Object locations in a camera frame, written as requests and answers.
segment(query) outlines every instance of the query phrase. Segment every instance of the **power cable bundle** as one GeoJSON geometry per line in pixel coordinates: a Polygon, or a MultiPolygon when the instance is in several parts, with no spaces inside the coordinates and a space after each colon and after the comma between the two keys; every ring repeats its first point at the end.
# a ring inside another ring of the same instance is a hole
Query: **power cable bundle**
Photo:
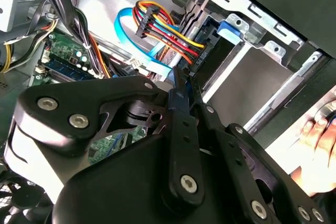
{"type": "Polygon", "coordinates": [[[71,0],[49,0],[49,2],[64,26],[88,51],[95,74],[111,78],[111,74],[101,56],[98,45],[89,34],[88,22],[83,12],[74,7],[71,0]]]}
{"type": "Polygon", "coordinates": [[[176,30],[166,9],[153,1],[138,1],[132,10],[138,26],[138,36],[151,37],[179,53],[189,64],[201,54],[204,45],[198,44],[176,30]]]}

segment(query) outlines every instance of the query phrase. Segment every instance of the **white wire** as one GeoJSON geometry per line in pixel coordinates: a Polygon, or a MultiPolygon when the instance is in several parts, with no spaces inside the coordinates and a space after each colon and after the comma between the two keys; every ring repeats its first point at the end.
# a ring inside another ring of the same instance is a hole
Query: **white wire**
{"type": "Polygon", "coordinates": [[[38,40],[38,41],[36,42],[36,44],[35,44],[35,47],[34,47],[32,53],[29,55],[29,57],[28,57],[25,61],[21,62],[20,64],[14,66],[14,67],[8,68],[7,71],[5,71],[4,73],[8,73],[9,71],[11,71],[11,70],[13,70],[13,69],[15,69],[15,68],[17,68],[17,67],[20,67],[20,66],[26,64],[26,63],[31,59],[31,57],[34,55],[34,53],[36,52],[36,50],[37,50],[37,48],[39,47],[40,43],[41,43],[46,37],[48,37],[49,34],[51,34],[51,33],[54,31],[54,29],[55,29],[56,26],[57,26],[57,23],[58,23],[58,20],[54,21],[53,25],[48,29],[48,32],[47,32],[45,35],[43,35],[41,38],[39,38],[39,40],[38,40]]]}

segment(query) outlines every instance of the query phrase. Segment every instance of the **orange wire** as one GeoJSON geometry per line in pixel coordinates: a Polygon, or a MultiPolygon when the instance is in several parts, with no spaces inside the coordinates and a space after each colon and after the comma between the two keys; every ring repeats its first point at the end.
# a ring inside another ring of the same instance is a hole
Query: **orange wire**
{"type": "MultiPolygon", "coordinates": [[[[137,19],[135,18],[135,14],[134,12],[132,12],[132,16],[133,16],[133,19],[134,19],[134,22],[139,25],[137,19]]],[[[149,34],[149,33],[145,33],[147,36],[151,37],[151,38],[154,38],[162,43],[164,43],[168,48],[171,48],[173,49],[175,52],[178,52],[189,64],[192,64],[192,61],[188,58],[187,55],[185,55],[182,51],[178,50],[177,48],[173,47],[172,45],[168,44],[167,42],[165,42],[164,40],[162,40],[161,38],[155,36],[155,35],[152,35],[152,34],[149,34]]]]}
{"type": "Polygon", "coordinates": [[[89,34],[89,37],[90,37],[90,40],[91,40],[91,42],[92,42],[92,44],[93,44],[93,47],[95,48],[95,51],[96,51],[97,56],[98,56],[98,60],[99,60],[101,66],[102,66],[102,68],[103,68],[103,71],[104,71],[105,75],[106,75],[108,78],[111,78],[111,75],[110,75],[110,73],[108,72],[107,67],[106,67],[106,65],[105,65],[105,63],[104,63],[104,61],[103,61],[102,56],[101,56],[101,53],[100,53],[100,50],[99,50],[99,48],[98,48],[98,44],[97,44],[97,42],[96,42],[95,39],[91,36],[91,34],[89,34]]]}
{"type": "Polygon", "coordinates": [[[149,33],[145,33],[145,34],[148,37],[151,37],[153,39],[156,39],[156,40],[164,43],[166,46],[168,46],[169,48],[173,49],[175,52],[178,52],[189,64],[192,64],[192,61],[182,51],[178,50],[177,48],[173,47],[171,44],[168,44],[167,42],[165,42],[164,40],[162,40],[161,38],[159,38],[159,37],[157,37],[155,35],[152,35],[152,34],[149,34],[149,33]]]}

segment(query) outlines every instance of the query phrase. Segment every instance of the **blue plastic tab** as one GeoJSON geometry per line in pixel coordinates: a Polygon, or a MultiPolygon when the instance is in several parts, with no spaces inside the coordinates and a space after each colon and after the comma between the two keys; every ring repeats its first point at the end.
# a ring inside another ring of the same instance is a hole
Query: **blue plastic tab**
{"type": "Polygon", "coordinates": [[[142,62],[144,66],[151,66],[151,71],[158,73],[164,77],[168,75],[168,73],[172,70],[169,66],[161,63],[160,61],[156,60],[151,54],[153,54],[155,51],[151,53],[147,53],[143,51],[141,48],[139,48],[126,34],[124,29],[122,28],[121,24],[121,18],[124,16],[132,16],[132,8],[125,8],[122,9],[120,12],[118,12],[118,15],[116,17],[116,20],[114,21],[114,28],[115,33],[117,34],[117,37],[119,38],[120,42],[125,45],[127,48],[127,51],[135,57],[138,61],[142,62]]]}
{"type": "Polygon", "coordinates": [[[221,25],[217,30],[217,33],[234,45],[237,45],[242,41],[241,38],[239,37],[240,31],[234,28],[226,21],[223,21],[221,23],[221,25]]]}

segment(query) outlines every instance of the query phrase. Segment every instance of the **cable connector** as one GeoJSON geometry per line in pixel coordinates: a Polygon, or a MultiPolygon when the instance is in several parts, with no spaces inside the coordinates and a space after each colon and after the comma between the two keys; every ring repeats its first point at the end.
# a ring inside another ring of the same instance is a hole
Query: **cable connector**
{"type": "Polygon", "coordinates": [[[148,24],[152,23],[154,21],[153,14],[159,14],[160,9],[156,6],[150,6],[147,8],[147,12],[143,16],[139,28],[136,31],[136,35],[139,36],[140,38],[145,38],[147,37],[145,32],[147,30],[148,24]]]}

